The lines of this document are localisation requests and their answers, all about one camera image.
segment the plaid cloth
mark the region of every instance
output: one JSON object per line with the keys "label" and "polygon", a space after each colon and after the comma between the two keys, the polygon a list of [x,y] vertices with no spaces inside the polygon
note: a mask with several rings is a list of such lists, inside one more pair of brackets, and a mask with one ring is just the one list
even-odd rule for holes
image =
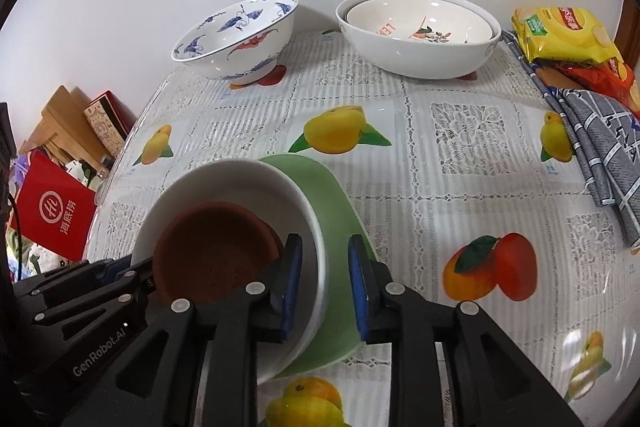
{"label": "plaid cloth", "polygon": [[640,125],[617,100],[585,89],[546,87],[513,34],[502,38],[551,108],[560,115],[597,206],[615,210],[631,249],[640,248]]}

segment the wooden door frame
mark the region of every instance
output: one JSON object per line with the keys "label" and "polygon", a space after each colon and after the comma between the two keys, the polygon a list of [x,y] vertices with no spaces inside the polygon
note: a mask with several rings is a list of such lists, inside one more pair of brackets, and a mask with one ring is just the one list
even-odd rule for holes
{"label": "wooden door frame", "polygon": [[634,0],[624,0],[616,33],[616,46],[631,69],[640,57],[640,8]]}

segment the yellow chip bag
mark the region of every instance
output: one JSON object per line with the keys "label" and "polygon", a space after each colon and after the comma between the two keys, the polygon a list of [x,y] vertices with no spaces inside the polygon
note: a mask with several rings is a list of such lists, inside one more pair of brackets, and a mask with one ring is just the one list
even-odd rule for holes
{"label": "yellow chip bag", "polygon": [[623,62],[605,27],[584,8],[518,8],[511,22],[529,62]]}

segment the lace pattern tablecloth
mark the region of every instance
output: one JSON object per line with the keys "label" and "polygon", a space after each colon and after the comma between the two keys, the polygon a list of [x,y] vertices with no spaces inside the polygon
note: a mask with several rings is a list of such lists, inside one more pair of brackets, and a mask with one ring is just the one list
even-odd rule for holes
{"label": "lace pattern tablecloth", "polygon": [[[356,103],[391,147],[303,153],[336,176],[394,279],[452,305],[442,271],[456,251],[484,234],[526,236],[537,254],[537,291],[514,302],[496,288],[478,302],[563,396],[588,336],[602,332],[612,369],[570,404],[587,426],[603,425],[640,375],[640,263],[624,247],[611,210],[594,205],[577,163],[541,161],[549,108],[507,46],[498,46],[473,82],[386,73],[335,32],[295,35],[279,63],[287,73],[276,86],[233,90],[186,66],[161,84],[108,180],[86,257],[130,253],[150,206],[190,169],[287,152],[306,120]],[[165,124],[173,129],[174,158],[132,166]],[[338,387],[350,425],[386,426],[388,346],[362,346],[314,374]],[[285,384],[260,388],[260,415]],[[450,423],[447,396],[444,402]]]}

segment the green tray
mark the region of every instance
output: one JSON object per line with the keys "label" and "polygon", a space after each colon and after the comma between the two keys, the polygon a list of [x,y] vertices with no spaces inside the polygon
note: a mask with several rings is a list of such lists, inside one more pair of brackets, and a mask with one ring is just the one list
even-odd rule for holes
{"label": "green tray", "polygon": [[318,216],[327,255],[328,303],[324,321],[311,344],[278,375],[288,377],[338,362],[360,344],[351,297],[347,258],[349,238],[359,233],[364,238],[369,258],[376,256],[349,198],[329,169],[298,154],[277,154],[260,161],[284,172],[305,193]]}

